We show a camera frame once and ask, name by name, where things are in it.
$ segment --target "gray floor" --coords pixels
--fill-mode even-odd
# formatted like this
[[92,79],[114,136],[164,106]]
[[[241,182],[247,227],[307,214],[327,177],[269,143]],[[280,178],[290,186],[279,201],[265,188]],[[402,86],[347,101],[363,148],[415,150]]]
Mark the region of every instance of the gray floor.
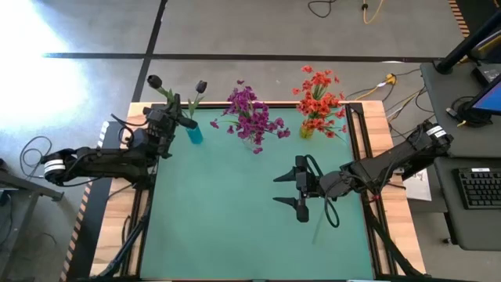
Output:
[[[236,53],[333,56],[444,56],[461,40],[446,0],[385,2],[371,25],[362,23],[361,1],[339,0],[325,20],[303,0],[170,0],[156,53]],[[52,150],[95,146],[109,114],[124,117],[141,60],[39,59],[41,52],[145,52],[160,0],[40,0],[0,3],[4,55],[0,104],[0,156],[20,174],[19,153],[36,135],[48,136]],[[378,1],[369,0],[375,9]],[[236,79],[245,79],[263,100],[293,100],[290,89],[304,78],[308,62],[153,60],[149,74],[167,87],[193,95],[209,81],[207,100],[227,97]],[[418,68],[415,63],[310,63],[330,68],[345,94],[373,87],[388,73]],[[389,107],[423,87],[420,73],[400,77],[385,103]],[[382,99],[389,86],[368,99]],[[161,101],[147,86],[141,101]],[[430,109],[426,95],[420,104]],[[411,103],[393,122],[401,132],[429,117]],[[54,281],[62,269],[82,187],[65,189],[56,204],[42,198],[31,221],[27,245],[16,257],[13,277]],[[447,231],[437,215],[415,214],[428,272],[439,277],[495,280],[499,253],[438,246]],[[42,233],[52,234],[50,238]]]

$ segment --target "computer monitor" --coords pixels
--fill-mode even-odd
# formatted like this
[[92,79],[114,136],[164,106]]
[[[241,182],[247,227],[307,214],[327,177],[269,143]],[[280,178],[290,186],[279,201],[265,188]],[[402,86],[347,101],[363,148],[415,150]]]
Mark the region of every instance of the computer monitor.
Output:
[[465,110],[501,115],[501,75],[468,102]]

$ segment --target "yellow vase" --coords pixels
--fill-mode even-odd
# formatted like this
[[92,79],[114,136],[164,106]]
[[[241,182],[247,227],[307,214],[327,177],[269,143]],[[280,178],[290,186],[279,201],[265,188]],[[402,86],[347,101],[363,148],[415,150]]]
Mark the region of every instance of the yellow vase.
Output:
[[306,125],[301,125],[301,128],[299,129],[299,136],[302,139],[311,139],[314,131],[315,131],[314,128],[308,129]]

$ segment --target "black keyboard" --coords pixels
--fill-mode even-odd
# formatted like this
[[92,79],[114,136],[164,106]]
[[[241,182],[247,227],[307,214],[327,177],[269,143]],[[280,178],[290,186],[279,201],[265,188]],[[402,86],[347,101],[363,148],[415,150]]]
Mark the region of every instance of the black keyboard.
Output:
[[466,209],[501,209],[501,168],[460,168],[452,173]]

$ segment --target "vase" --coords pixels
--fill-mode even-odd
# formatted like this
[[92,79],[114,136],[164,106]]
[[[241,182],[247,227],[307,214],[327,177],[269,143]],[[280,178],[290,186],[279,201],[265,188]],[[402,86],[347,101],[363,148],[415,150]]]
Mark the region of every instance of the vase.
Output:
[[254,151],[259,147],[259,145],[256,145],[256,143],[254,143],[254,138],[242,139],[242,143],[245,145],[247,149],[251,151]]
[[186,128],[186,133],[188,133],[188,137],[193,144],[200,144],[204,140],[204,137],[202,136],[202,132],[198,125],[194,129]]
[[302,139],[311,139],[314,131],[314,128],[309,129],[306,125],[301,125],[301,128],[299,129],[299,136]]

